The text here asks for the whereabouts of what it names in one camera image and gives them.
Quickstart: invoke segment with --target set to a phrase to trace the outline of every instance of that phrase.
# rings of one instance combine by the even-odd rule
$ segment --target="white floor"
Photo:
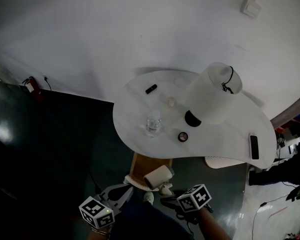
[[[291,186],[282,182],[267,186],[249,186],[246,184],[239,222],[234,234],[234,240],[251,240],[253,219],[258,207],[290,193]],[[283,240],[286,233],[299,233],[300,230],[300,200],[294,202],[281,198],[269,202],[260,208],[255,220],[254,240]]]

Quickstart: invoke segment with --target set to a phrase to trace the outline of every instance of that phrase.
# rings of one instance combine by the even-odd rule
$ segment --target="black phone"
[[[258,138],[256,135],[249,136],[250,155],[253,160],[259,159]]]

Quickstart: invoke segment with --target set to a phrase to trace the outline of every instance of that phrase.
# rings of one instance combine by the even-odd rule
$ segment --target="white table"
[[[239,94],[225,122],[191,127],[185,122],[186,87],[198,74],[163,70],[146,73],[128,82],[113,106],[113,123],[121,140],[133,151],[152,158],[223,157],[268,168],[276,156],[276,135],[267,116],[248,97]],[[157,89],[146,94],[156,84]],[[168,107],[168,98],[177,100]],[[162,125],[154,139],[146,135],[145,123],[152,110],[161,112]],[[189,139],[178,141],[186,132]],[[259,159],[252,160],[249,134],[258,137]]]

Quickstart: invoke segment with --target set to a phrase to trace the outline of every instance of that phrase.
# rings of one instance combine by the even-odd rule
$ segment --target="white lampshade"
[[[224,91],[223,83],[226,83],[226,87],[230,88],[233,94],[229,90]],[[241,90],[241,79],[233,68],[221,62],[214,62],[188,86],[185,105],[200,121],[221,124],[227,119]]]

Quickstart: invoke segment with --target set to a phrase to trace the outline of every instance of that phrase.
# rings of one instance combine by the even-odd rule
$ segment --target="fire extinguisher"
[[[24,83],[24,86],[38,102],[44,101],[44,96],[41,94],[41,89],[33,76],[30,76],[22,83]]]

